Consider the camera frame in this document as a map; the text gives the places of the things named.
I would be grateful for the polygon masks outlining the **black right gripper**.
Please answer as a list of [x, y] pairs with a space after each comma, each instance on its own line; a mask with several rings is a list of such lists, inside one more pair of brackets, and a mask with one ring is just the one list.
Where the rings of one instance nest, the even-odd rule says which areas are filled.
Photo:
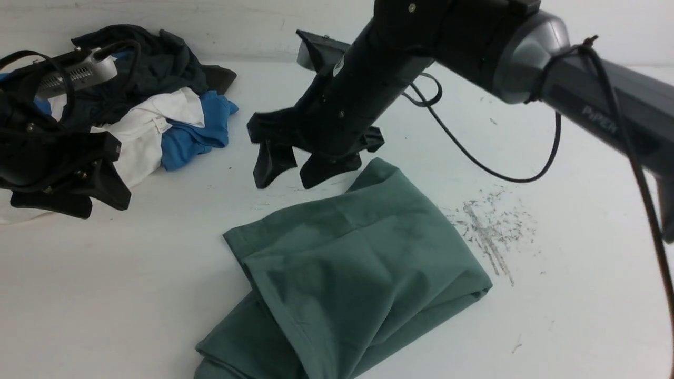
[[258, 189], [267, 188], [279, 175], [297, 167], [292, 146], [313, 153], [300, 170], [302, 185], [308, 190], [335, 176], [358, 170], [363, 164], [358, 152], [375, 153], [385, 143], [373, 122], [349, 120], [346, 101], [333, 95], [334, 77], [343, 65], [343, 58], [334, 68], [315, 72], [310, 86], [294, 106], [254, 113], [248, 121], [251, 142], [260, 143], [253, 170]]

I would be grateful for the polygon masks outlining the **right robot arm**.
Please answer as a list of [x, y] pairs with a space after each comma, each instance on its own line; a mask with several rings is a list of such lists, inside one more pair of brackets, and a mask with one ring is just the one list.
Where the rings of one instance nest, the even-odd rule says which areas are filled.
[[296, 105], [255, 113], [258, 188], [310, 153], [305, 188], [361, 166], [361, 151], [383, 145], [376, 120], [432, 63], [504, 103], [541, 101], [611, 148], [628, 154], [628, 128], [639, 163], [657, 180], [661, 235], [672, 243], [672, 85], [597, 58], [592, 39], [571, 45], [565, 24], [539, 1], [377, 1], [351, 44], [311, 32], [297, 62], [315, 72]]

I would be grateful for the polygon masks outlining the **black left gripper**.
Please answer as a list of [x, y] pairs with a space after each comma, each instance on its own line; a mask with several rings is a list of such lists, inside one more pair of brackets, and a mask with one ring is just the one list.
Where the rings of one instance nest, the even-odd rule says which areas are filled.
[[9, 218], [59, 213], [87, 219], [90, 197], [127, 210], [132, 192], [113, 165], [120, 153], [120, 140], [109, 132], [2, 129], [2, 188], [13, 192]]

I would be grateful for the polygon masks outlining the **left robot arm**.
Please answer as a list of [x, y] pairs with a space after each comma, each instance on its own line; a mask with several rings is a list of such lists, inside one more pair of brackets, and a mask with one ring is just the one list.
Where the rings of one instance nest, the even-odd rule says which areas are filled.
[[93, 200], [128, 209], [132, 193], [115, 168], [120, 152], [111, 133], [60, 130], [32, 100], [2, 93], [2, 189], [14, 208], [81, 219]]

